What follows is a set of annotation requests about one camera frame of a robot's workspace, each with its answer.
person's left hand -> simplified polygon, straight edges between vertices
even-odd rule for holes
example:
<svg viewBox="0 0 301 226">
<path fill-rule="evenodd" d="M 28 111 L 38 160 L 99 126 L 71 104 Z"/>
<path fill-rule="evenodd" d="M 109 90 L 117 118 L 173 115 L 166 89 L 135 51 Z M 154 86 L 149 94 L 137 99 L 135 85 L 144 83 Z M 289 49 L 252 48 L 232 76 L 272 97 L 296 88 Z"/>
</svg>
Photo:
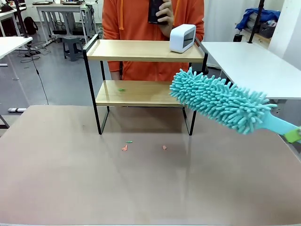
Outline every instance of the person's left hand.
<svg viewBox="0 0 301 226">
<path fill-rule="evenodd" d="M 166 37 L 170 37 L 170 32 L 173 28 L 174 24 L 174 11 L 173 11 L 173 5 L 171 0 L 163 0 L 164 3 L 159 7 L 159 12 L 156 13 L 156 16 L 164 15 L 166 14 L 165 17 L 158 19 L 158 22 L 164 22 L 166 21 L 166 25 L 161 25 L 159 24 L 159 27 L 162 31 L 162 33 Z"/>
</svg>

white digital clock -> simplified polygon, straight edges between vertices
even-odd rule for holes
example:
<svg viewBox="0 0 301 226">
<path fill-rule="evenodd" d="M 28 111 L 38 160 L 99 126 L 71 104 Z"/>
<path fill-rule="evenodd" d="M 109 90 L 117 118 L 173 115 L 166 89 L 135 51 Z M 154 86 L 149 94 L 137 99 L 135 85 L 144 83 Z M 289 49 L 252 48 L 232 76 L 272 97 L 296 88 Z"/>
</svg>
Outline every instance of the white digital clock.
<svg viewBox="0 0 301 226">
<path fill-rule="evenodd" d="M 194 43 L 197 27 L 193 24 L 182 24 L 170 33 L 169 48 L 173 52 L 183 53 Z"/>
</svg>

gray stool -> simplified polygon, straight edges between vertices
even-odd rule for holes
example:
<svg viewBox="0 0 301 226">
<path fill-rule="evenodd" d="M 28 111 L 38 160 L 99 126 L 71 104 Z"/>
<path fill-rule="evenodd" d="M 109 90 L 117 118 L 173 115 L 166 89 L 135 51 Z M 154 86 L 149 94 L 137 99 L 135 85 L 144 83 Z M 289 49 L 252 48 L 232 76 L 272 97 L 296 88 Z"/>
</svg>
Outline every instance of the gray stool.
<svg viewBox="0 0 301 226">
<path fill-rule="evenodd" d="M 83 47 L 79 38 L 76 36 L 65 36 L 62 38 L 62 41 L 65 59 L 66 57 L 70 57 L 71 61 L 76 61 L 78 57 L 83 56 Z"/>
</svg>

finger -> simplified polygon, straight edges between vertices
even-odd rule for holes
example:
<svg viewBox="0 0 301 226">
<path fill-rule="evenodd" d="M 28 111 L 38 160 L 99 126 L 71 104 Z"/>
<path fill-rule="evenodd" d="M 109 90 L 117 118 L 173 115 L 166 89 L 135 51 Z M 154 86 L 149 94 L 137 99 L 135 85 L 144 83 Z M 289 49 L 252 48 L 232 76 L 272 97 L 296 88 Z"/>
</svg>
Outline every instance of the finger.
<svg viewBox="0 0 301 226">
<path fill-rule="evenodd" d="M 157 12 L 156 16 L 161 16 L 161 15 L 164 15 L 164 14 L 166 14 L 166 15 L 168 15 L 170 17 L 172 16 L 172 13 L 171 13 L 170 9 L 168 9 L 168 8 L 165 8 L 165 9 Z"/>
<path fill-rule="evenodd" d="M 171 23 L 172 22 L 172 18 L 169 17 L 169 16 L 165 16 L 163 18 L 158 19 L 158 22 L 164 22 L 164 21 L 167 21 L 167 22 Z"/>
<path fill-rule="evenodd" d="M 168 1 L 168 2 L 165 2 L 163 3 L 160 7 L 159 7 L 159 10 L 163 10 L 165 8 L 169 8 L 169 9 L 172 9 L 172 3 L 171 1 Z"/>
</svg>

person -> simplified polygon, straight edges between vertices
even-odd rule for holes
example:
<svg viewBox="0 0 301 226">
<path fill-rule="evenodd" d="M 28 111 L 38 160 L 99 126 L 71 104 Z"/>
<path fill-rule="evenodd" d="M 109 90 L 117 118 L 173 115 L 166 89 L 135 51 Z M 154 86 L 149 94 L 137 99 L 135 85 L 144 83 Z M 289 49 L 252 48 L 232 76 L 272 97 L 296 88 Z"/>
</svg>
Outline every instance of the person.
<svg viewBox="0 0 301 226">
<path fill-rule="evenodd" d="M 173 27 L 194 24 L 196 36 L 204 37 L 204 0 L 163 0 L 156 16 L 158 22 L 148 23 L 149 0 L 104 0 L 103 33 L 111 40 L 169 40 Z M 120 62 L 110 61 L 114 80 L 120 79 Z M 188 70 L 188 63 L 123 62 L 122 80 L 171 81 L 180 68 Z"/>
</svg>

